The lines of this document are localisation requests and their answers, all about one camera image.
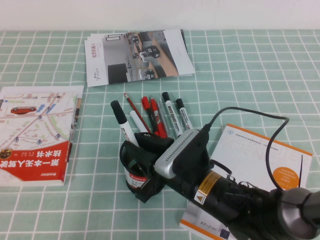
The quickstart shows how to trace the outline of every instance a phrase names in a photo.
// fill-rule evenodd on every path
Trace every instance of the black marker cap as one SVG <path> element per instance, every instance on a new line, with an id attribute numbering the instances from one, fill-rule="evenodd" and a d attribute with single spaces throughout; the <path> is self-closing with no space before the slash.
<path id="1" fill-rule="evenodd" d="M 113 109 L 113 113 L 114 113 L 116 120 L 118 121 L 118 124 L 126 123 L 127 118 L 126 118 L 126 115 L 125 115 L 124 111 L 122 110 L 119 102 L 117 100 L 115 100 L 115 101 L 112 101 L 110 103 L 110 105 Z"/>
<path id="2" fill-rule="evenodd" d="M 162 97 L 163 97 L 164 102 L 170 101 L 169 93 L 167 91 L 164 91 L 162 93 Z"/>
<path id="3" fill-rule="evenodd" d="M 184 102 L 182 101 L 181 98 L 178 98 L 178 99 L 175 101 L 175 103 L 176 103 L 176 106 L 178 107 L 179 110 L 180 110 L 181 108 L 184 108 L 184 107 L 185 107 Z"/>

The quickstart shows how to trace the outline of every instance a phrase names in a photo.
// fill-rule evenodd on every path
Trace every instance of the stack of brochures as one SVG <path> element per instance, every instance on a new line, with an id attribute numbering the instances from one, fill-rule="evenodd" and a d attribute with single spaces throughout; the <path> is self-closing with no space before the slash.
<path id="1" fill-rule="evenodd" d="M 84 47 L 88 87 L 195 73 L 179 29 L 92 33 Z"/>

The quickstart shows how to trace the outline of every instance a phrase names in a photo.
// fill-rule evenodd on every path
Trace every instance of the book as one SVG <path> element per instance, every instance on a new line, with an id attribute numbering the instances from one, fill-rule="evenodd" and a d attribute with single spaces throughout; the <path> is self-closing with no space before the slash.
<path id="1" fill-rule="evenodd" d="M 179 29 L 94 33 L 84 49 L 88 87 L 195 73 Z"/>
<path id="2" fill-rule="evenodd" d="M 2 88 L 0 186 L 64 184 L 82 92 L 83 86 Z"/>
<path id="3" fill-rule="evenodd" d="M 232 171 L 236 182 L 248 182 L 260 189 L 275 189 L 266 169 L 266 148 L 269 138 L 253 131 L 227 124 L 213 151 L 211 159 Z M 306 187 L 312 153 L 274 140 L 269 155 L 273 177 L 284 190 Z M 213 170 L 223 177 L 227 173 L 219 167 Z M 180 226 L 203 239 L 235 240 L 220 221 L 189 202 Z"/>

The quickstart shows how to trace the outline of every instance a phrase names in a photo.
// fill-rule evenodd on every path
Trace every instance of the warning label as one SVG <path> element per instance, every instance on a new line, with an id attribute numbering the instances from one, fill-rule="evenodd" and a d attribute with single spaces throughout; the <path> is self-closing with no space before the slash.
<path id="1" fill-rule="evenodd" d="M 196 200 L 198 203 L 203 205 L 205 200 L 206 200 L 206 196 L 203 195 L 201 192 L 197 191 L 195 196 L 194 196 L 194 200 Z"/>
<path id="2" fill-rule="evenodd" d="M 203 205 L 209 192 L 219 178 L 221 178 L 221 175 L 214 171 L 211 171 L 200 184 L 198 191 L 194 195 L 194 200 Z"/>

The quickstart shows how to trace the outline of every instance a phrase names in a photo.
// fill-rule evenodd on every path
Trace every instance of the book cover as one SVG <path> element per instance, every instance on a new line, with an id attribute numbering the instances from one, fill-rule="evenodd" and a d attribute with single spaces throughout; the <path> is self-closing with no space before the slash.
<path id="1" fill-rule="evenodd" d="M 275 186 L 270 180 L 265 161 L 269 140 L 270 138 L 261 134 L 227 124 L 211 159 L 229 168 L 237 183 L 244 181 L 271 191 Z M 298 187 L 299 182 L 300 186 L 305 188 L 312 156 L 310 152 L 277 140 L 273 141 L 269 162 L 277 183 L 284 190 Z M 221 168 L 216 166 L 213 170 L 227 177 L 227 173 Z M 226 226 L 191 202 L 188 203 L 180 226 L 204 239 L 235 240 Z"/>
<path id="2" fill-rule="evenodd" d="M 0 186 L 63 184 L 77 93 L 4 95 L 0 108 Z"/>

